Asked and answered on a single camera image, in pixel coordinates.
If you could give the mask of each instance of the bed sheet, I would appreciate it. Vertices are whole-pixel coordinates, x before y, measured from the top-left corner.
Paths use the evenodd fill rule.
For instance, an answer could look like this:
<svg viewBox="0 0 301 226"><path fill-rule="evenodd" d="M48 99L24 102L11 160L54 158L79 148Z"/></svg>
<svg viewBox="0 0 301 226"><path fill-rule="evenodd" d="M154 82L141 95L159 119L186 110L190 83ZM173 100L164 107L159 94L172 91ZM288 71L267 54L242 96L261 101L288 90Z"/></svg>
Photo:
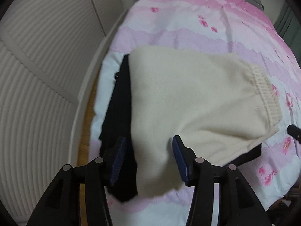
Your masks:
<svg viewBox="0 0 301 226"><path fill-rule="evenodd" d="M211 54L236 52L265 70L283 119L279 132L262 144L262 155L239 169L267 210L300 174L301 146L286 128L301 126L301 70L267 16L244 0L139 0L130 9L103 60L89 159L99 153L98 137L123 56L147 44ZM217 186L215 191L212 225L218 214ZM185 225L192 194L193 188L183 187L162 197L136 197L124 204L108 196L108 202L114 225Z"/></svg>

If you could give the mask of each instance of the cream-colored pants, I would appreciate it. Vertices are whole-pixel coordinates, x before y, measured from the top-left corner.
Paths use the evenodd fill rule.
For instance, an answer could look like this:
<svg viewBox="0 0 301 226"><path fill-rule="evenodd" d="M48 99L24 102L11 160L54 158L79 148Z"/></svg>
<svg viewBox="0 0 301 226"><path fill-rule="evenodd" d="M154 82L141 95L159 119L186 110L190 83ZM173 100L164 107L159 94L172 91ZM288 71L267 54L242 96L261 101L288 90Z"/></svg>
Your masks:
<svg viewBox="0 0 301 226"><path fill-rule="evenodd" d="M278 131L281 110L259 66L237 54L209 55L145 46L129 57L131 135L141 196L183 183L171 140L225 165Z"/></svg>

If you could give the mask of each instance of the green curtain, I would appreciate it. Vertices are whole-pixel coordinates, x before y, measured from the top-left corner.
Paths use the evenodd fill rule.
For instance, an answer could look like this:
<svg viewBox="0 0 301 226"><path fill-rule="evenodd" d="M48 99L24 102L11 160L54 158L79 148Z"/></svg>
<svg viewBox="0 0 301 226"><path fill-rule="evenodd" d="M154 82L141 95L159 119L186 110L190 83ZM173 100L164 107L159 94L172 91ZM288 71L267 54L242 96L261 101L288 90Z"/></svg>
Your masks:
<svg viewBox="0 0 301 226"><path fill-rule="evenodd" d="M282 8L274 27L301 65L301 25L287 4Z"/></svg>

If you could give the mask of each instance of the ribbed door panel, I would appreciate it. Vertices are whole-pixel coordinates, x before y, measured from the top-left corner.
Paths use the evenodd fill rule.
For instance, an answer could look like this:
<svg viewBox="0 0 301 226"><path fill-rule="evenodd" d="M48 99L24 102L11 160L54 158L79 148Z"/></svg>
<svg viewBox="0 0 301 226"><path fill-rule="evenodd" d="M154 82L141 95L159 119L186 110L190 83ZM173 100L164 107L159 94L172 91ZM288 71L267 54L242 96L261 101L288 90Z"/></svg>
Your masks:
<svg viewBox="0 0 301 226"><path fill-rule="evenodd" d="M106 34L108 34L123 12L121 0L93 0L96 11Z"/></svg>
<svg viewBox="0 0 301 226"><path fill-rule="evenodd" d="M0 41L0 199L13 217L31 214L67 162L75 109Z"/></svg>
<svg viewBox="0 0 301 226"><path fill-rule="evenodd" d="M91 0L14 0L2 23L42 71L77 97L104 37Z"/></svg>

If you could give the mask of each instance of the clothing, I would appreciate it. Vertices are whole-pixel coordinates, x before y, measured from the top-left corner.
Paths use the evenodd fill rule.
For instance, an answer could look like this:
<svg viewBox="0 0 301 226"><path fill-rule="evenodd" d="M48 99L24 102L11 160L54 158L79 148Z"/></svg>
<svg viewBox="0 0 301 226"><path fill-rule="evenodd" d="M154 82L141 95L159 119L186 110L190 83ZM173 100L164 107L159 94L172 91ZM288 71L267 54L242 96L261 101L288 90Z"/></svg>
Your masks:
<svg viewBox="0 0 301 226"><path fill-rule="evenodd" d="M278 131L278 99L259 66L235 53L209 55L145 46L129 56L131 138L141 196L183 183L171 139L223 166Z"/></svg>
<svg viewBox="0 0 301 226"><path fill-rule="evenodd" d="M108 188L118 200L124 202L137 195L136 171L137 163L131 144L131 84L128 66L128 55L124 56L120 72L115 73L115 88L108 106L108 110L102 125L102 132L99 137L102 140L100 156L112 148L119 136L127 137L128 150L119 174L119 179L114 187ZM261 155L261 144L246 154L243 154L231 161L232 164L240 166Z"/></svg>

